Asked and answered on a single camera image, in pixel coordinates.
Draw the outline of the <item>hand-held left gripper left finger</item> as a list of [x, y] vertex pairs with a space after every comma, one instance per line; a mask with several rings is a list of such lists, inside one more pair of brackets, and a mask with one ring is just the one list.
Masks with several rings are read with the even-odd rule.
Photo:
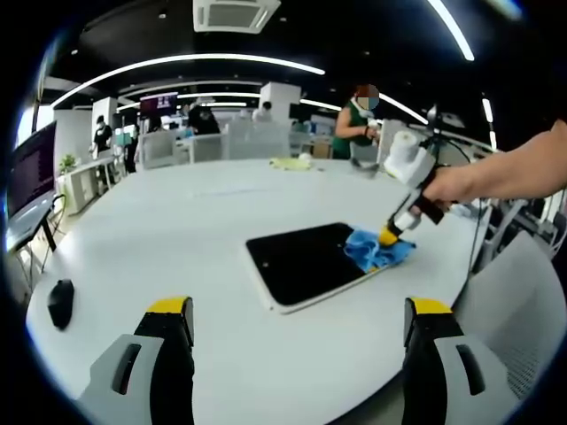
[[92, 424], [192, 424], [193, 345], [192, 298], [155, 302], [90, 366], [82, 413]]

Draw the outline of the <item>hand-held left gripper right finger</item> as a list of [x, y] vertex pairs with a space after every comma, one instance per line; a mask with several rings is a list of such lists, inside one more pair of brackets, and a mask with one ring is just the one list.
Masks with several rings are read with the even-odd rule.
[[442, 302], [405, 300], [404, 348], [404, 424], [502, 424], [517, 407], [507, 368]]

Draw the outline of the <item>person's right hand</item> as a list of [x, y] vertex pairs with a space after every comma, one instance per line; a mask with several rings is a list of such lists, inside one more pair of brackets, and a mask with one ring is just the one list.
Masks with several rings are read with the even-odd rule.
[[423, 196], [447, 213], [455, 201], [466, 195], [466, 183], [462, 179], [460, 167], [441, 167], [435, 171], [433, 179], [424, 189]]

